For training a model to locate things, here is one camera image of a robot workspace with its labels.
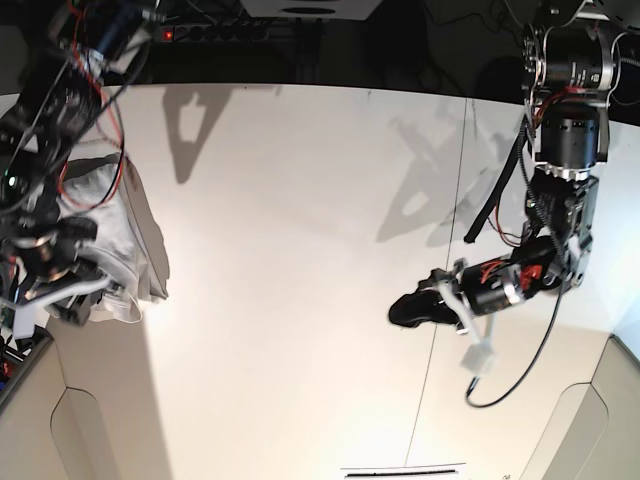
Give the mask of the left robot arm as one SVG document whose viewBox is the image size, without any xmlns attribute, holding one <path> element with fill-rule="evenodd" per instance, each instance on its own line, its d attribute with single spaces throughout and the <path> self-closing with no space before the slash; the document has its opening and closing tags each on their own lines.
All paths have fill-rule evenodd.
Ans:
<svg viewBox="0 0 640 480">
<path fill-rule="evenodd" d="M 594 171 L 608 160 L 609 107 L 621 77 L 619 43 L 638 31 L 635 1 L 540 3 L 522 30 L 525 112 L 518 136 L 465 242 L 473 243 L 485 222 L 497 218 L 515 171 L 526 187 L 521 234 L 507 255 L 433 270 L 390 307 L 392 324 L 465 330 L 473 317 L 582 283 L 593 245 Z"/>
</svg>

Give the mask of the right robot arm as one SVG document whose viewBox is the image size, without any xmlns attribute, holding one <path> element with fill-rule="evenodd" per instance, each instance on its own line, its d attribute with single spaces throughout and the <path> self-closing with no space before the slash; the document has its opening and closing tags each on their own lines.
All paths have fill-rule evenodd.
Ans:
<svg viewBox="0 0 640 480">
<path fill-rule="evenodd" d="M 29 45 L 23 88 L 1 118 L 1 322 L 30 337 L 39 309 L 84 321 L 113 282 L 80 254 L 98 226 L 93 206 L 68 196 L 69 158 L 110 111 L 116 96 L 103 89 L 105 73 L 133 54 L 126 79 L 142 71 L 150 36 L 164 19 L 156 1 L 8 1 Z"/>
</svg>

